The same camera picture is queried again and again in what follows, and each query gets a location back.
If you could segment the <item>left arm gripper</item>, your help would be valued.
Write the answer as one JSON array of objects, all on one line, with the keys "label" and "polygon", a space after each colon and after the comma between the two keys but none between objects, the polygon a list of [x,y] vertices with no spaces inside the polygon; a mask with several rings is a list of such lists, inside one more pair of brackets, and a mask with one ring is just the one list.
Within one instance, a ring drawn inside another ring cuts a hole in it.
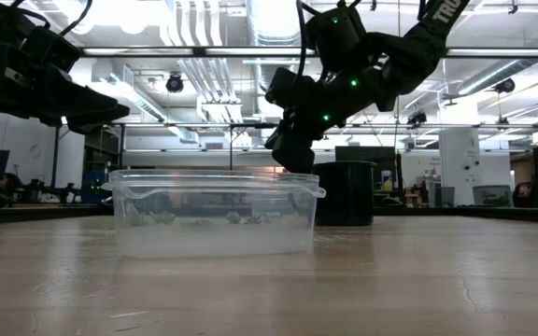
[{"label": "left arm gripper", "polygon": [[130,108],[88,87],[78,85],[52,63],[40,63],[20,49],[0,44],[0,113],[48,125],[66,117],[74,133],[86,134],[116,119]]}]

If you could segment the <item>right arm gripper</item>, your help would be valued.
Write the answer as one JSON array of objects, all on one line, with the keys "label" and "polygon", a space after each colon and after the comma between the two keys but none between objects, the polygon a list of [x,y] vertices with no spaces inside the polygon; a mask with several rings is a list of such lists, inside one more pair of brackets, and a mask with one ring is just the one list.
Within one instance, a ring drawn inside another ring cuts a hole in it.
[{"label": "right arm gripper", "polygon": [[[283,119],[266,139],[264,147],[272,149],[273,159],[295,174],[310,174],[315,153],[312,142],[319,140],[333,126],[342,128],[347,118],[329,107],[324,85],[311,77],[302,77],[289,83],[280,94]],[[291,134],[282,134],[283,125]]]}]

